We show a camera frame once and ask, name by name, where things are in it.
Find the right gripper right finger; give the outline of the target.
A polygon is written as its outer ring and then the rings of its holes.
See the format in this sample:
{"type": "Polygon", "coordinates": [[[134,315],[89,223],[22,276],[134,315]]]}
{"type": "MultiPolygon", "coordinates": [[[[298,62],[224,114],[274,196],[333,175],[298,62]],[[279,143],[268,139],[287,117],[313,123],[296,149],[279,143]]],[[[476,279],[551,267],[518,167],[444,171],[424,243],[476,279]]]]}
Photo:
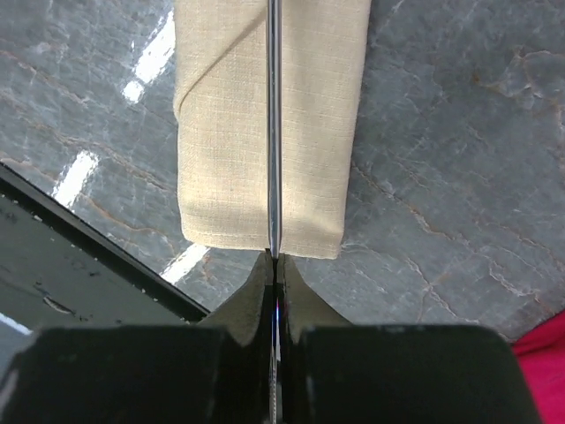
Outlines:
{"type": "Polygon", "coordinates": [[[332,308],[304,280],[293,258],[279,256],[276,265],[275,293],[278,306],[278,332],[281,360],[283,423],[294,423],[297,415],[298,345],[303,330],[312,327],[350,326],[351,322],[332,308]]]}

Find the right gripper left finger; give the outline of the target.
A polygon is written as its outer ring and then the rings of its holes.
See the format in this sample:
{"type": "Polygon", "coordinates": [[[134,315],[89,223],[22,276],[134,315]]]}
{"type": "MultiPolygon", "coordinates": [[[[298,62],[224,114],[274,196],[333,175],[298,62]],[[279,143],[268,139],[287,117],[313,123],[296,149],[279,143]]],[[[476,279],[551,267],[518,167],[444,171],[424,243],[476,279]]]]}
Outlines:
{"type": "Polygon", "coordinates": [[[276,402],[274,263],[259,254],[244,284],[198,323],[225,334],[214,423],[271,423],[276,402]]]}

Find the black knife clear handle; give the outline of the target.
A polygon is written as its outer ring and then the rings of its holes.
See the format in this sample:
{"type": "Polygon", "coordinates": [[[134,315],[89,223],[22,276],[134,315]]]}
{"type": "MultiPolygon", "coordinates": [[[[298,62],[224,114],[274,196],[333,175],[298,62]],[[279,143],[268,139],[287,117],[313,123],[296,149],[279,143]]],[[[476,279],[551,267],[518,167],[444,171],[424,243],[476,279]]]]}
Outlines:
{"type": "Polygon", "coordinates": [[[282,1],[267,1],[267,218],[272,263],[271,306],[271,423],[277,420],[278,306],[275,293],[276,265],[282,240],[282,1]]]}

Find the beige cloth napkin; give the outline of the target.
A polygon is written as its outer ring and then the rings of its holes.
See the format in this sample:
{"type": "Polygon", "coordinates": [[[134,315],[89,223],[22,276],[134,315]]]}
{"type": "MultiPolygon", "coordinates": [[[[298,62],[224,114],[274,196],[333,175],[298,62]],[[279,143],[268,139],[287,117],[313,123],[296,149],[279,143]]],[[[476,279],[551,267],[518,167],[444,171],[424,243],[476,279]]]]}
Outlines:
{"type": "Polygon", "coordinates": [[[203,246],[334,259],[371,5],[174,5],[182,232],[203,246]]]}

